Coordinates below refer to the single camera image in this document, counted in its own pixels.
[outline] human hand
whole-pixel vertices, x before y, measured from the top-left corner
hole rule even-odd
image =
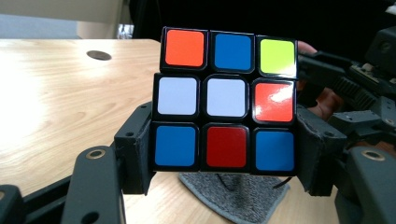
[[[317,52],[316,49],[314,49],[312,46],[309,44],[303,42],[303,41],[298,41],[298,51],[300,53],[315,53]],[[297,90],[302,90],[304,88],[305,81],[298,81],[297,82]],[[311,112],[319,116],[320,118],[324,120],[328,120],[329,117],[337,111],[341,105],[344,103],[343,99],[339,97],[337,94],[335,94],[334,91],[332,91],[329,88],[325,88],[323,92],[320,94],[320,96],[317,99],[317,105],[308,108]],[[361,141],[356,143],[354,147],[361,146],[361,147],[375,147],[381,150],[384,150],[388,152],[390,155],[392,155],[394,158],[396,158],[396,147],[393,144],[389,144],[386,142],[379,142],[376,145],[370,145],[367,142]]]

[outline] gray cloth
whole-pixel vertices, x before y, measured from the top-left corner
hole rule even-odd
[[[181,173],[180,181],[204,204],[234,223],[267,223],[289,185],[277,177],[246,174]]]

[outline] wooden table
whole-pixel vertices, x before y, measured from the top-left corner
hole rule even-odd
[[[112,59],[95,60],[89,50]],[[71,175],[81,151],[108,146],[151,100],[159,59],[153,40],[0,40],[0,184],[27,195]],[[311,197],[293,178],[270,223],[338,223],[333,196]],[[156,174],[148,196],[124,200],[128,223],[229,223],[177,173]]]

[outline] cube face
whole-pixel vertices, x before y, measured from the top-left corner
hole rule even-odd
[[[202,130],[202,171],[248,172],[249,131],[237,124],[209,123]]]
[[[199,114],[200,80],[193,75],[154,77],[153,113],[155,119],[188,120]]]
[[[292,39],[165,27],[153,169],[294,175],[296,52]]]
[[[252,116],[257,123],[291,125],[294,122],[294,82],[259,78],[252,86]]]
[[[207,31],[164,28],[160,70],[199,72],[207,65]]]
[[[254,70],[254,35],[215,31],[210,35],[211,64],[215,71],[248,74]]]
[[[198,170],[198,128],[191,123],[153,122],[154,170]]]
[[[294,175],[294,135],[288,130],[255,130],[253,151],[253,173]]]
[[[258,35],[258,70],[264,77],[297,78],[295,41]]]
[[[248,83],[240,76],[212,75],[203,84],[205,113],[212,119],[242,119],[248,113]]]

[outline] yellow-green sticker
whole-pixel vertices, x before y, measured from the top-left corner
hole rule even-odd
[[[261,42],[261,70],[264,73],[296,77],[294,43],[286,40],[263,39]]]

